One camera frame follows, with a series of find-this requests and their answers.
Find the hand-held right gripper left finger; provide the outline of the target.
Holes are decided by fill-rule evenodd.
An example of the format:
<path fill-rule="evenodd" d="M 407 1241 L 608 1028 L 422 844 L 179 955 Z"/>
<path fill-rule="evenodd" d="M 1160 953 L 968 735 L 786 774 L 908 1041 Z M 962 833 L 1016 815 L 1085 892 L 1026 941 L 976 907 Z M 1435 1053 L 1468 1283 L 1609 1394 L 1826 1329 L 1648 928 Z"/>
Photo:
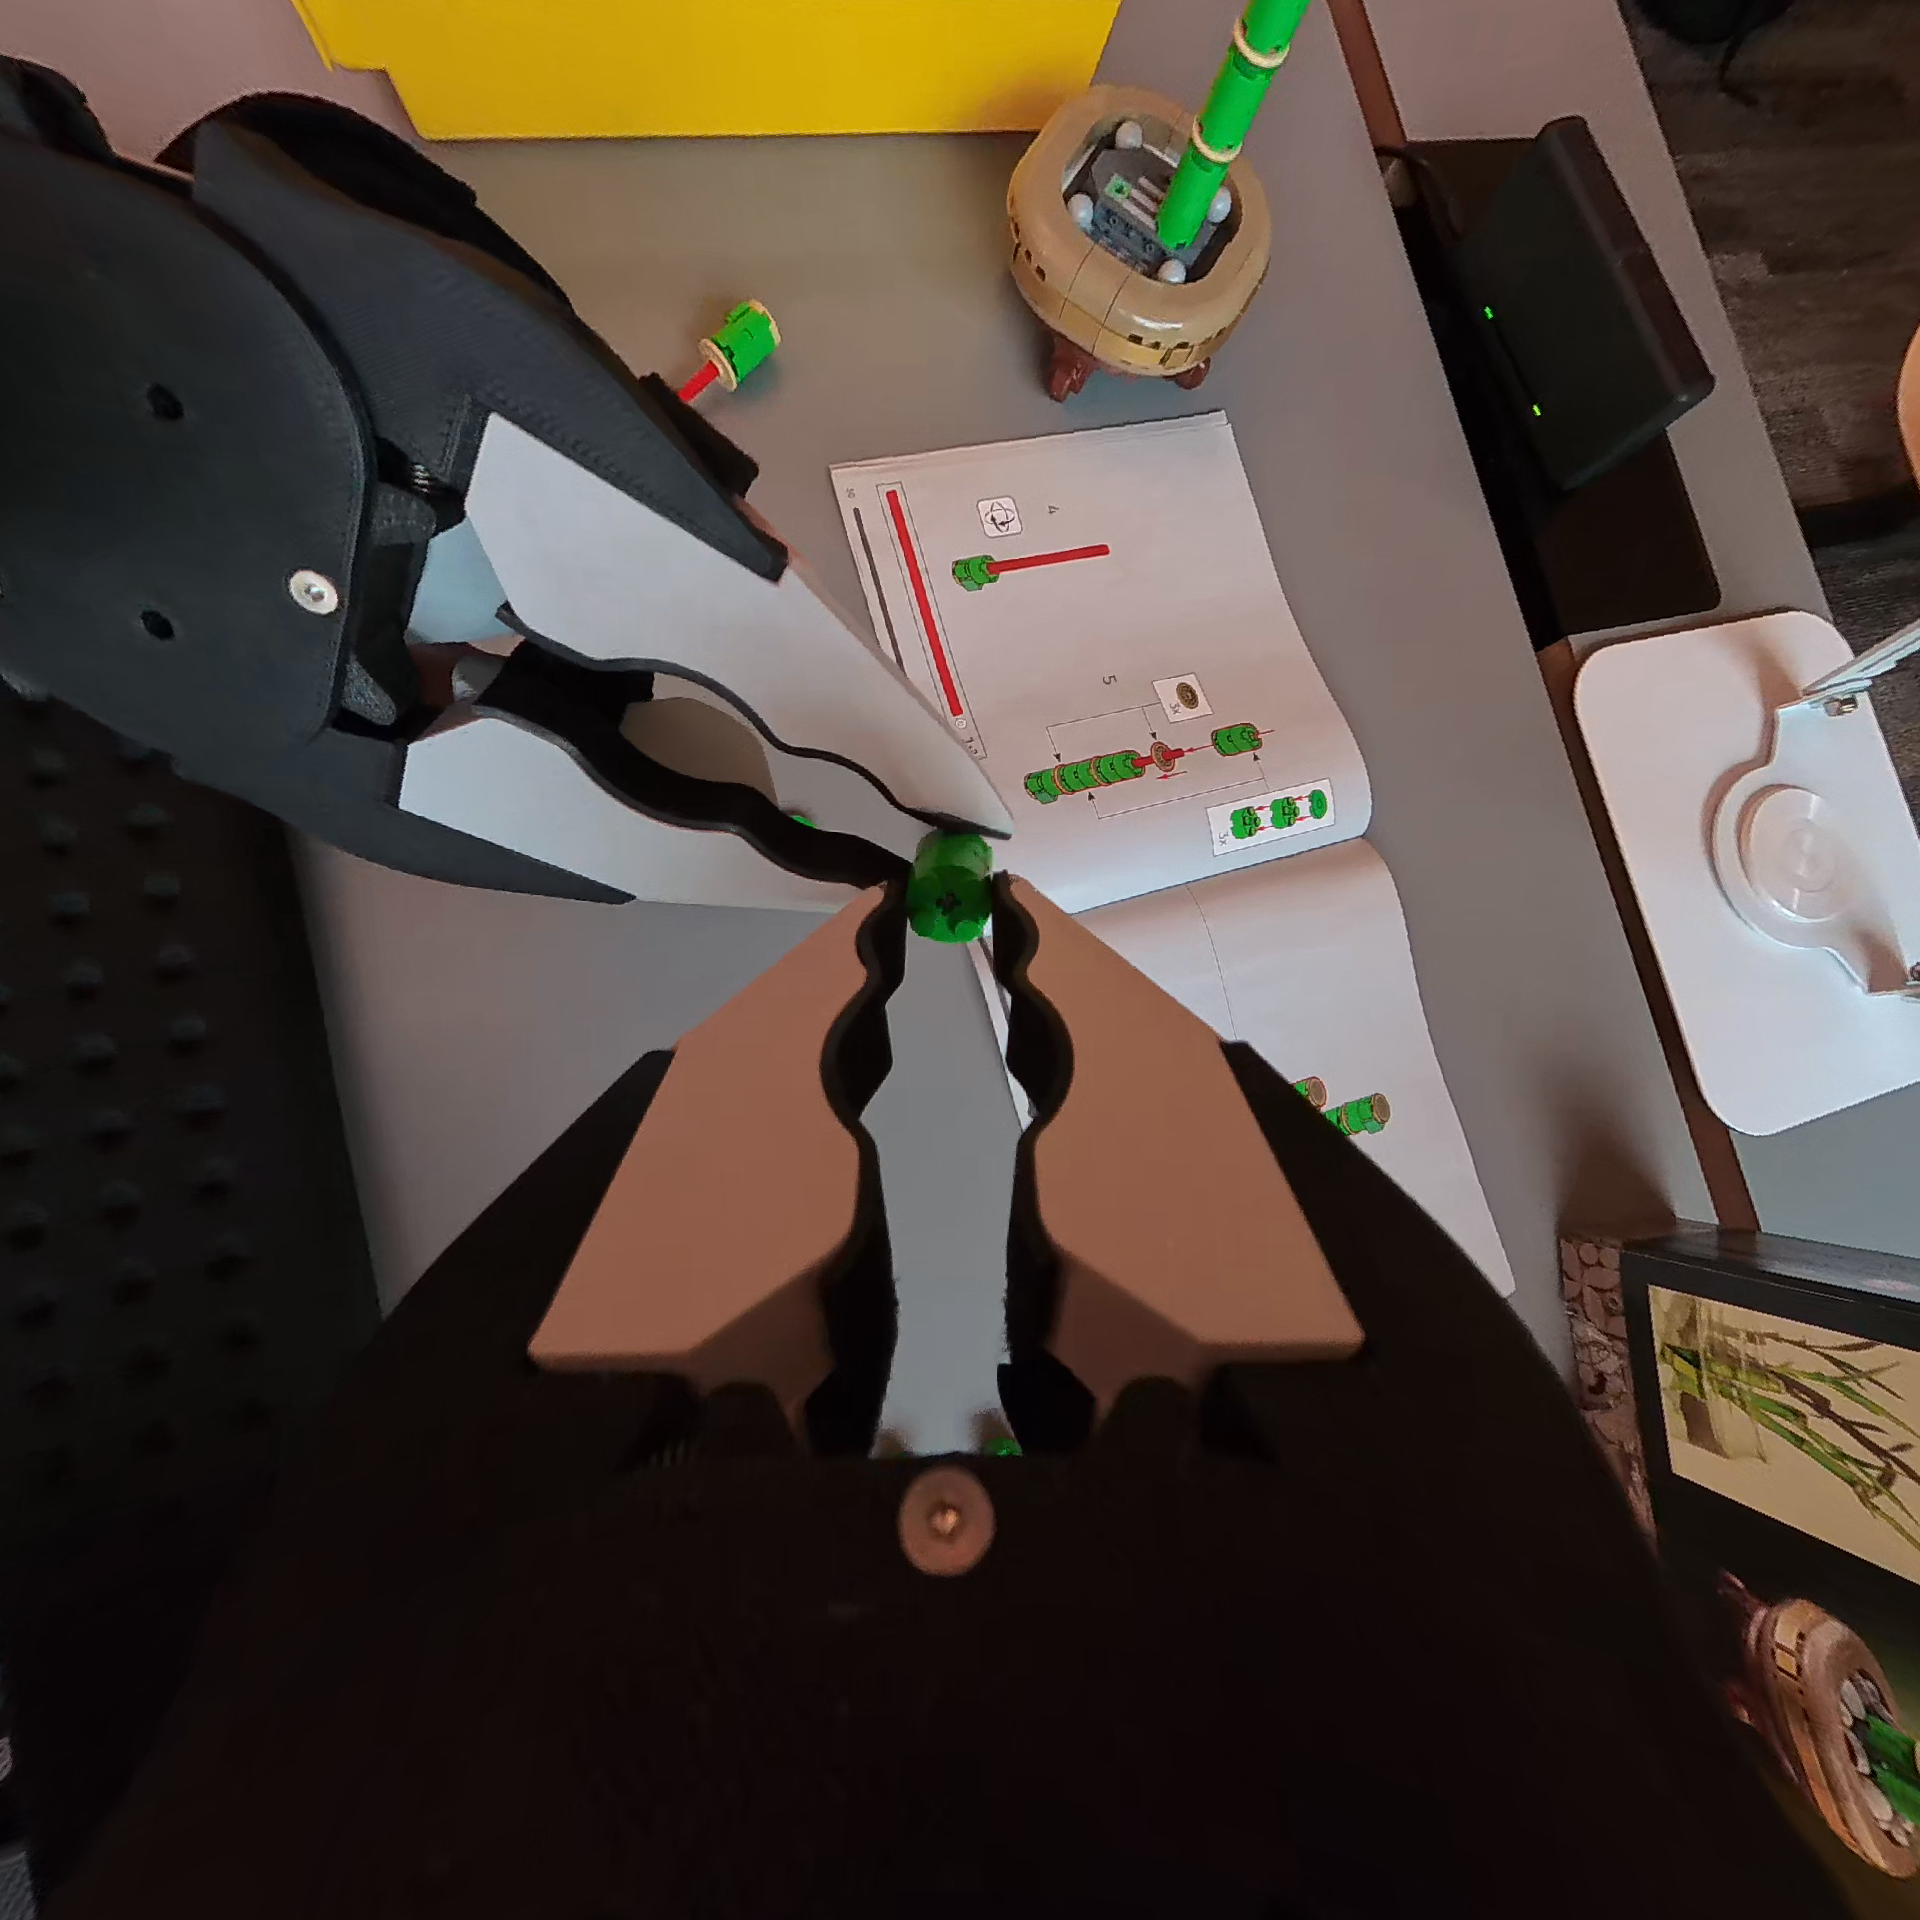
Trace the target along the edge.
<path fill-rule="evenodd" d="M 894 1065 L 894 881 L 671 1051 L 530 1343 L 557 1374 L 772 1392 L 806 1447 L 872 1447 L 901 1332 L 864 1111 Z"/>

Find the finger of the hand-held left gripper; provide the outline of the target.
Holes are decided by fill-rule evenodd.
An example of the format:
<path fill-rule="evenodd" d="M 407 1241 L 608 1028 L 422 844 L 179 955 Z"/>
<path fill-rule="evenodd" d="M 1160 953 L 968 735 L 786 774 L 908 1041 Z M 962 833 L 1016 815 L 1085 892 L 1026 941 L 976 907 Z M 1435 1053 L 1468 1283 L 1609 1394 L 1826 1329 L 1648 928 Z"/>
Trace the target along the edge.
<path fill-rule="evenodd" d="M 414 820 L 640 902 L 837 904 L 908 873 L 908 815 L 706 686 L 539 646 L 427 648 L 421 665 L 448 702 L 404 754 Z M 780 831 L 785 808 L 822 831 Z"/>
<path fill-rule="evenodd" d="M 851 764 L 901 815 L 1014 831 L 950 724 L 798 564 L 760 577 L 502 415 L 467 521 L 530 639 L 701 684 L 779 749 Z"/>

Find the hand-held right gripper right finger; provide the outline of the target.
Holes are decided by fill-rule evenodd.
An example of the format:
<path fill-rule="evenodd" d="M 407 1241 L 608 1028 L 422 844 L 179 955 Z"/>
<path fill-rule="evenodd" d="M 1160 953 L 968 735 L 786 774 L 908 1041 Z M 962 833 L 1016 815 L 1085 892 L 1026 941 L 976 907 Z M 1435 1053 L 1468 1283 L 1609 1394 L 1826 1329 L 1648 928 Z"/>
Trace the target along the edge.
<path fill-rule="evenodd" d="M 1004 1061 L 1026 1100 L 998 1392 L 1085 1442 L 1147 1380 L 1346 1363 L 1362 1326 L 1211 1024 L 1025 879 L 994 882 Z"/>

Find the green round brick stack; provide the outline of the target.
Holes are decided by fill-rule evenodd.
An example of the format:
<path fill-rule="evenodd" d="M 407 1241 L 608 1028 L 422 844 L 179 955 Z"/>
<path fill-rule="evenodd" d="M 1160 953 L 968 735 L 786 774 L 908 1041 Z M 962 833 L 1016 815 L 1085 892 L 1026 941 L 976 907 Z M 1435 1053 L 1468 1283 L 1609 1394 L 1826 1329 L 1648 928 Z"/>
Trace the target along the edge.
<path fill-rule="evenodd" d="M 994 916 L 997 856 L 987 837 L 931 831 L 910 858 L 906 919 L 914 936 L 939 945 L 969 945 Z"/>

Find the green brick on red axle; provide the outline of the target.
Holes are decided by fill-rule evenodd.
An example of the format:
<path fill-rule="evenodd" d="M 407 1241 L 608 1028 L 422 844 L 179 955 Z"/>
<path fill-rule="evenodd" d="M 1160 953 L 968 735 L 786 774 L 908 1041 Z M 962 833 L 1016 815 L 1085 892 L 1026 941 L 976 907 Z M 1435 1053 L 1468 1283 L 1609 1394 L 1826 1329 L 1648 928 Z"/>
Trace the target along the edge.
<path fill-rule="evenodd" d="M 738 301 L 699 339 L 699 361 L 678 386 L 678 399 L 693 406 L 709 393 L 735 395 L 779 348 L 780 325 L 772 310 L 757 299 Z"/>

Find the tan brick plant pot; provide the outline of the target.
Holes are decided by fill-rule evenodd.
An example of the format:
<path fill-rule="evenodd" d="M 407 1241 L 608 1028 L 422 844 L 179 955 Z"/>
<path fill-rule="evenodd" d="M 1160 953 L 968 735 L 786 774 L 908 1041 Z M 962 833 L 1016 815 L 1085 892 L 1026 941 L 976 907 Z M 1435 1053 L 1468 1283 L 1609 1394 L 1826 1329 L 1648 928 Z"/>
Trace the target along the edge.
<path fill-rule="evenodd" d="M 1019 156 L 1006 193 L 1010 272 L 1048 329 L 1048 395 L 1091 372 L 1198 389 L 1257 297 L 1272 221 L 1257 175 L 1235 159 L 1196 236 L 1158 234 L 1191 117 L 1138 86 L 1068 99 Z"/>

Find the building instruction booklet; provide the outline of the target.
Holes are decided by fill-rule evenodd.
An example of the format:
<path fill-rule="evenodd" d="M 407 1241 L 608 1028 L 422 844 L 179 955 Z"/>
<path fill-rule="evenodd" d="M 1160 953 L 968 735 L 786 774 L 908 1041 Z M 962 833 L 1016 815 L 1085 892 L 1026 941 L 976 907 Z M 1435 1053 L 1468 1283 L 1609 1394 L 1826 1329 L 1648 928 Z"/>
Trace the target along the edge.
<path fill-rule="evenodd" d="M 1006 866 L 1254 1046 L 1510 1294 L 1362 751 L 1224 415 L 828 474 L 877 636 L 1010 807 Z"/>

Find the yellow box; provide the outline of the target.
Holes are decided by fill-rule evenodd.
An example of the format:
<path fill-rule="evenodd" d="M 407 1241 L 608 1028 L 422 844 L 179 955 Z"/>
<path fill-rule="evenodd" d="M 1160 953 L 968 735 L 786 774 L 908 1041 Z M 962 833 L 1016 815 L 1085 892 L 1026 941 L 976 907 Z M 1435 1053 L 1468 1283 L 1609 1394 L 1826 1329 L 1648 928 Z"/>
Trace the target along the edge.
<path fill-rule="evenodd" d="M 1036 131 L 1115 3 L 297 3 L 431 140 Z"/>

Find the white document stand base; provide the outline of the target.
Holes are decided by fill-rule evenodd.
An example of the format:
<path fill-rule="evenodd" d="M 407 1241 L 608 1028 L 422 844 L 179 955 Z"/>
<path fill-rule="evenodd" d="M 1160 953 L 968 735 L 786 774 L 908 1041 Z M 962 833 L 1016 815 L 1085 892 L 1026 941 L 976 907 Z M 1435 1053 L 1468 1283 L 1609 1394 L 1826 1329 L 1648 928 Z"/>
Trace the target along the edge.
<path fill-rule="evenodd" d="M 1781 611 L 1602 646 L 1574 676 L 1694 1074 L 1741 1136 L 1917 1078 L 1917 841 L 1878 660 Z"/>

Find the black toy brick box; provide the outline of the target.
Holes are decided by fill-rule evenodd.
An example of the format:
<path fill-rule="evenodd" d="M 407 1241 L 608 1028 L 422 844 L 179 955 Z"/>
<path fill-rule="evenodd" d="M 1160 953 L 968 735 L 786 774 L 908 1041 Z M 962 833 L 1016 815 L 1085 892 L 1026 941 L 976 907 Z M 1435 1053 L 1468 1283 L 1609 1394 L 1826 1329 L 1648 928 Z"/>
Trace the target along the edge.
<path fill-rule="evenodd" d="M 1559 1238 L 1576 1399 L 1852 1916 L 1916 1916 L 1916 1260 Z"/>

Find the green brick bamboo stalk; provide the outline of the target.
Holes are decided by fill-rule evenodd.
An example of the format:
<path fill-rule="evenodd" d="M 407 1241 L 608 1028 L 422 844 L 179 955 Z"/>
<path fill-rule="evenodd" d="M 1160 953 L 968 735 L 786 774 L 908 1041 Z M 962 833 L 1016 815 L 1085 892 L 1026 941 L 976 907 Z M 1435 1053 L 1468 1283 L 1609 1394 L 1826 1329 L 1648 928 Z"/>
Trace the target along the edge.
<path fill-rule="evenodd" d="M 1188 143 L 1160 205 L 1156 237 L 1164 251 L 1185 248 L 1211 217 L 1216 193 L 1241 155 L 1276 73 L 1289 56 L 1307 6 L 1307 3 L 1246 3 L 1237 13 L 1228 52 L 1191 125 Z"/>

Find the black electronic device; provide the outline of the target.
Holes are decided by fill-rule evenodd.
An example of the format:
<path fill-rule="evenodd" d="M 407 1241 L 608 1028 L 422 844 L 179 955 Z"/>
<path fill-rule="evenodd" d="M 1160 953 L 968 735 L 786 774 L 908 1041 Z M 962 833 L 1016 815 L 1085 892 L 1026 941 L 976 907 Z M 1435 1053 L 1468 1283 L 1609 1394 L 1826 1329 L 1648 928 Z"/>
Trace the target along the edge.
<path fill-rule="evenodd" d="M 1582 117 L 1539 131 L 1450 268 L 1531 455 L 1556 493 L 1613 474 L 1715 393 Z"/>

